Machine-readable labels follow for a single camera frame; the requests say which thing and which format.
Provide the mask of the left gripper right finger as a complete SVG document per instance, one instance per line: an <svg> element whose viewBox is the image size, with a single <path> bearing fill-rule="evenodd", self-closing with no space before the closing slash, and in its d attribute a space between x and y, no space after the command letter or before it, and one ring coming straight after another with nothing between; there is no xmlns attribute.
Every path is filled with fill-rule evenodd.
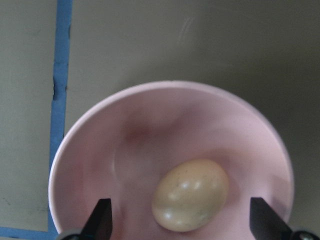
<svg viewBox="0 0 320 240"><path fill-rule="evenodd" d="M289 240L293 233L262 197L250 198L249 229L255 240Z"/></svg>

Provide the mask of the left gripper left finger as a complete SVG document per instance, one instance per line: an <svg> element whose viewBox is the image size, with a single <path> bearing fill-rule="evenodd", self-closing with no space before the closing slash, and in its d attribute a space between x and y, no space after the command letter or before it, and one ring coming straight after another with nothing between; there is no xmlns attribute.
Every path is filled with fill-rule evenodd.
<svg viewBox="0 0 320 240"><path fill-rule="evenodd" d="M113 231L112 201L99 199L79 234L80 240L109 240Z"/></svg>

